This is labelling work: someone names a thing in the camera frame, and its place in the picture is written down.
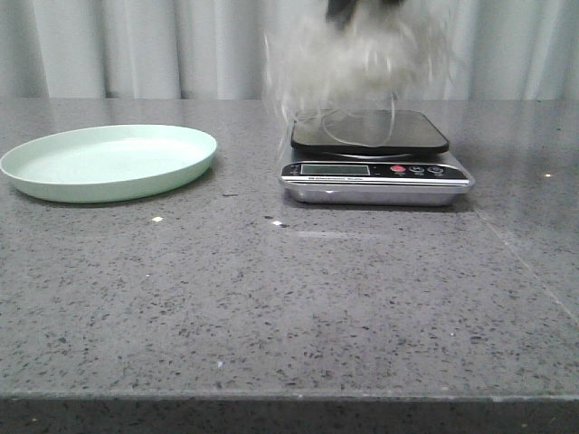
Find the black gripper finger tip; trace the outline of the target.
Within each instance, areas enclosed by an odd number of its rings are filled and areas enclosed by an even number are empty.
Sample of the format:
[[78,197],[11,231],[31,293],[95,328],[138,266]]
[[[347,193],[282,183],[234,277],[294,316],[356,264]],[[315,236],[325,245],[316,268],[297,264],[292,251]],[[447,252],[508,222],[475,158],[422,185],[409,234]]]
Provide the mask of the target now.
[[381,0],[381,5],[384,7],[401,7],[405,4],[405,0]]
[[344,30],[356,9],[356,0],[328,0],[325,19],[337,29]]

